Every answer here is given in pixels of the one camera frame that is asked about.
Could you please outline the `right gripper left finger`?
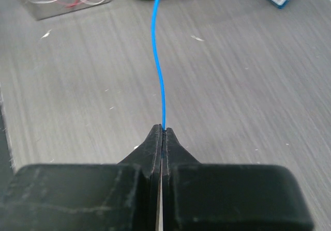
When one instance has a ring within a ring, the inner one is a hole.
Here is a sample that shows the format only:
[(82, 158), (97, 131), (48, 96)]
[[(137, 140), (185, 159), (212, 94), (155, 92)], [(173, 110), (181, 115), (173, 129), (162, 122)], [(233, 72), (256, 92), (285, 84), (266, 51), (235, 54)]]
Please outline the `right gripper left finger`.
[(1, 197), (1, 230), (157, 230), (162, 127), (117, 164), (30, 164)]

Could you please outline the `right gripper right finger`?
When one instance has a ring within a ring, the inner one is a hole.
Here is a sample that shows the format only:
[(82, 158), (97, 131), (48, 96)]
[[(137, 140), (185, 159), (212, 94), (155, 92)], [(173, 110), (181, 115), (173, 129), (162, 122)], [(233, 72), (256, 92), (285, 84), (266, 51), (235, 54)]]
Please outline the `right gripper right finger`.
[(162, 141), (164, 230), (313, 230), (294, 175), (267, 164), (204, 164), (168, 128)]

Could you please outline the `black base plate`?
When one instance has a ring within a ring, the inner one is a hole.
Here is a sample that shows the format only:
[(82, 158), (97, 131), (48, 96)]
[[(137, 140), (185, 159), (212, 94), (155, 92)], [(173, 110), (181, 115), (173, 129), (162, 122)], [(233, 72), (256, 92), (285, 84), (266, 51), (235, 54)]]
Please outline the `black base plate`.
[(1, 193), (13, 177), (11, 155), (8, 147), (4, 116), (1, 112), (0, 120), (0, 187)]

